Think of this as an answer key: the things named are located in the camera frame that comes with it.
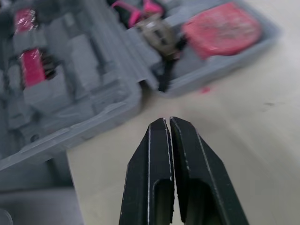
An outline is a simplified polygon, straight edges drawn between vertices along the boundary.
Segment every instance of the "red object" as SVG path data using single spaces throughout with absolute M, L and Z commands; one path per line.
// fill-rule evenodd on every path
M 261 35 L 258 21 L 233 2 L 194 16 L 183 25 L 187 41 L 206 59 L 235 55 L 253 45 Z
M 35 11 L 31 9 L 19 10 L 15 15 L 15 32 L 21 33 L 35 29 L 35 19 Z M 39 49 L 35 48 L 24 52 L 20 56 L 20 61 L 26 87 L 31 87 L 45 80 L 45 72 Z

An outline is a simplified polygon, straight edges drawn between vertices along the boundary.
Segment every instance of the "gray plastic tray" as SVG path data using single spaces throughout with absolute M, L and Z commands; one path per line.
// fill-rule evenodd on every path
M 165 20 L 180 26 L 226 0 L 164 0 Z M 242 1 L 263 28 L 257 44 L 235 56 L 196 57 L 187 46 L 174 69 L 166 97 L 184 94 L 257 58 L 274 43 L 277 28 Z M 13 15 L 38 13 L 40 29 L 13 35 Z M 135 28 L 126 30 L 105 0 L 20 0 L 0 10 L 0 185 L 14 171 L 45 162 L 134 117 L 140 110 L 140 81 L 157 90 L 160 56 Z M 18 56 L 38 47 L 58 61 L 56 76 L 20 88 Z
M 16 1 L 0 11 L 0 186 L 16 171 L 45 162 L 140 110 L 131 56 L 99 13 L 96 0 Z M 38 12 L 42 38 L 13 35 L 13 14 Z M 56 76 L 20 87 L 20 49 L 46 49 L 59 62 Z

